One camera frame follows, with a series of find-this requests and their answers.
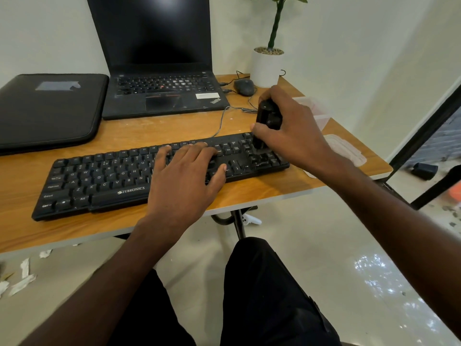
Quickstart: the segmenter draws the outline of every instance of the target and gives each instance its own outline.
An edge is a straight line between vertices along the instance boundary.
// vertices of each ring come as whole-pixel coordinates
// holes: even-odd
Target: laptop screen
[[[203,63],[210,69],[209,0],[88,0],[109,68]]]

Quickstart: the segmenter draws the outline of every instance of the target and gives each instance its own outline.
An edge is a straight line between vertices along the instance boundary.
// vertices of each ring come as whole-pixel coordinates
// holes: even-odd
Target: orange object
[[[461,181],[448,190],[450,196],[461,203]]]

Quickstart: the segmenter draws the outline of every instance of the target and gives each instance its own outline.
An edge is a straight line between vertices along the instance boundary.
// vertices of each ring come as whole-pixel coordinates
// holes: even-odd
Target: laptop keyboard
[[[172,151],[166,163],[170,163],[182,146],[206,142],[218,150],[218,155],[208,165],[205,183],[209,182],[223,163],[227,164],[226,182],[249,179],[290,166],[270,150],[256,154],[252,148],[252,139],[251,133],[244,133],[170,143]],[[82,212],[146,203],[155,156],[160,147],[149,146],[56,160],[51,166],[32,219],[50,220]]]
[[[216,87],[207,74],[153,75],[118,78],[117,95],[156,92],[215,92]]]

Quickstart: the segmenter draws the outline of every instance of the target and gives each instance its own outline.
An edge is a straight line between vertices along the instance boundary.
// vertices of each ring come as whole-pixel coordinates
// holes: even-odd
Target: transparent plastic box
[[[322,131],[331,118],[331,115],[328,113],[325,107],[323,107],[315,98],[312,97],[296,97],[294,100],[311,108],[315,121],[319,126],[320,131]]]

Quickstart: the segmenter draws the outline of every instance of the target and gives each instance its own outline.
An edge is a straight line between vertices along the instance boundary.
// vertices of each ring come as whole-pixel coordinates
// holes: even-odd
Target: laptop touchpad
[[[177,92],[159,93],[146,97],[148,112],[162,112],[185,108],[182,97]]]

